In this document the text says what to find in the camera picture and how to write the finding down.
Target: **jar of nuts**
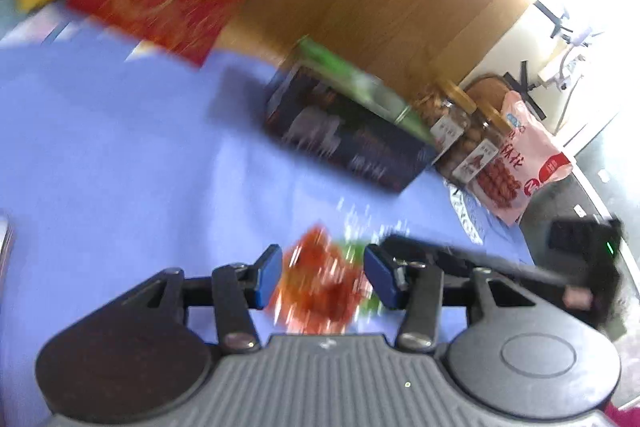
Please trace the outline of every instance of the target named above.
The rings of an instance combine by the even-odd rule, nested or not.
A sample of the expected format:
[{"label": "jar of nuts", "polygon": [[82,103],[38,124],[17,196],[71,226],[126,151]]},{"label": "jar of nuts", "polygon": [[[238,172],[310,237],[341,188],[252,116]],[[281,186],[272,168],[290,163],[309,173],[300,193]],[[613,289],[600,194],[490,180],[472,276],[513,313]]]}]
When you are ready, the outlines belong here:
[{"label": "jar of nuts", "polygon": [[466,185],[500,150],[511,132],[509,123],[486,100],[478,100],[478,110],[463,136],[436,162],[436,169],[456,185]]},{"label": "jar of nuts", "polygon": [[426,86],[412,103],[436,142],[436,162],[468,129],[476,103],[458,86],[438,79]]}]

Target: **table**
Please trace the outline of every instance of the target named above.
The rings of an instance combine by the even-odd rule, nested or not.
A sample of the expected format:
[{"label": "table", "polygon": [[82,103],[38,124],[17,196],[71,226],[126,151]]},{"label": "table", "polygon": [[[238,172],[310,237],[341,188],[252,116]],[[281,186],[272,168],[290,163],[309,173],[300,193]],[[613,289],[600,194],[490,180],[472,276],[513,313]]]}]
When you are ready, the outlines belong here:
[{"label": "table", "polygon": [[[531,263],[522,233],[424,172],[394,195],[281,147],[262,129],[274,68],[216,51],[201,70],[87,26],[67,41],[0,49],[0,207],[15,244],[0,314],[8,427],[47,409],[33,374],[53,334],[167,266],[187,277],[252,262],[317,222],[335,236],[388,230]],[[263,343],[274,328],[254,312]],[[383,331],[401,314],[363,319]],[[465,326],[446,310],[442,338]],[[210,310],[190,327],[215,340]]]}]

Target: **pink snack bag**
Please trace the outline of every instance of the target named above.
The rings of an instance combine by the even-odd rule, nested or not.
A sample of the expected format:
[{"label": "pink snack bag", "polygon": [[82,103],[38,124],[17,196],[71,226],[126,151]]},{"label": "pink snack bag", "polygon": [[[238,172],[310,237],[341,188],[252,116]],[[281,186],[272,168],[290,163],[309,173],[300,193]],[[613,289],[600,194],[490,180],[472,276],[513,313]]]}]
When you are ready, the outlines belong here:
[{"label": "pink snack bag", "polygon": [[512,225],[540,187],[566,178],[573,166],[517,92],[504,97],[502,116],[514,129],[468,187],[495,216]]}]

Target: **gray ribbed panel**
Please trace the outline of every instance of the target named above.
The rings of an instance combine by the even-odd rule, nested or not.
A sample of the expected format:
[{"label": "gray ribbed panel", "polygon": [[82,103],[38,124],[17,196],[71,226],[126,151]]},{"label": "gray ribbed panel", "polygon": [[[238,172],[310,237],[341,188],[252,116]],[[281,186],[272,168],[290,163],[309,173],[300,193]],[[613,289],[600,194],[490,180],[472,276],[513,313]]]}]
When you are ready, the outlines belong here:
[{"label": "gray ribbed panel", "polygon": [[[431,357],[379,335],[274,336],[254,355],[223,359],[189,402],[136,427],[506,427],[460,396]],[[548,426],[612,426],[599,412]],[[52,417],[47,427],[86,427]]]}]

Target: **jar label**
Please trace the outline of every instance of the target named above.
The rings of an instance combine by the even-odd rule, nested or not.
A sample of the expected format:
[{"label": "jar label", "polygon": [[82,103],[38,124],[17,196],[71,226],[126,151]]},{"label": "jar label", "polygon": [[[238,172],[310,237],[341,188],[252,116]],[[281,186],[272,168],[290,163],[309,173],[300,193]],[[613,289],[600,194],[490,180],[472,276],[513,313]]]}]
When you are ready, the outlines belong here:
[{"label": "jar label", "polygon": [[446,153],[449,147],[451,147],[464,132],[465,130],[449,116],[445,115],[440,117],[433,127],[431,127],[431,134],[436,140],[436,148],[440,151],[433,163],[436,163],[440,156]]},{"label": "jar label", "polygon": [[480,145],[473,149],[460,165],[458,165],[451,175],[463,184],[471,181],[498,153],[498,148],[489,140],[484,139]]}]

